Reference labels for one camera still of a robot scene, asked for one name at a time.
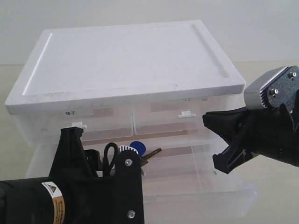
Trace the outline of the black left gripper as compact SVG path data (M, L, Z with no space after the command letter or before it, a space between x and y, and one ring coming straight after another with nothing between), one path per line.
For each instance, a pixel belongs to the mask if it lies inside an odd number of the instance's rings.
M103 220L108 224L112 203L111 175L118 149L112 160L108 149L100 159L97 150L84 150L79 127L63 128L49 173L48 218L51 224L91 224Z

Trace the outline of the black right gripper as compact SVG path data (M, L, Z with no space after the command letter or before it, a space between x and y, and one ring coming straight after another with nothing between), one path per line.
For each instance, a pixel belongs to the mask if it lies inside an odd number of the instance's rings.
M229 174L259 155L299 166L299 121L286 105L275 109L249 110L242 107L206 112L202 120L204 127L229 145L223 152L212 156L216 170ZM232 144L245 124L249 128L242 146Z

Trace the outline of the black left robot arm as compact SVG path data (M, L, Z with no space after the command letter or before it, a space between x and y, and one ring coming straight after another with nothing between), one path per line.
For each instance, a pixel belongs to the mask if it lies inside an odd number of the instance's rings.
M2 224L91 224L100 210L93 207L102 189L111 185L110 172L119 153L109 143L101 159L84 150L83 129L63 128L46 177L0 182Z

